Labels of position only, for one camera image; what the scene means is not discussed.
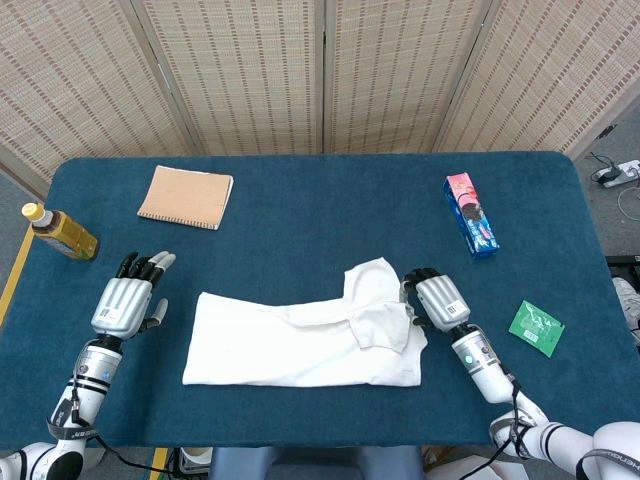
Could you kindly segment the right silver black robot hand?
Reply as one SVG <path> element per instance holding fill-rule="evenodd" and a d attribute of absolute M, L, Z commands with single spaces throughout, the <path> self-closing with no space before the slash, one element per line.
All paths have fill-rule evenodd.
<path fill-rule="evenodd" d="M 471 310 L 453 281 L 434 268 L 418 268 L 406 274 L 401 283 L 405 296 L 414 291 L 426 318 L 441 332 L 447 333 L 466 324 Z"/>

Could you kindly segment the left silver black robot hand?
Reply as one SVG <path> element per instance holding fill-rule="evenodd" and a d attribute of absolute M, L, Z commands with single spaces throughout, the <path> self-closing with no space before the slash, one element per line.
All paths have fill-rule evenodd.
<path fill-rule="evenodd" d="M 168 251 L 151 257 L 139 257 L 137 252 L 125 256 L 103 290 L 91 319 L 93 330 L 126 341 L 159 326 L 169 301 L 161 298 L 152 314 L 147 310 L 155 287 L 175 260 L 176 255 Z"/>

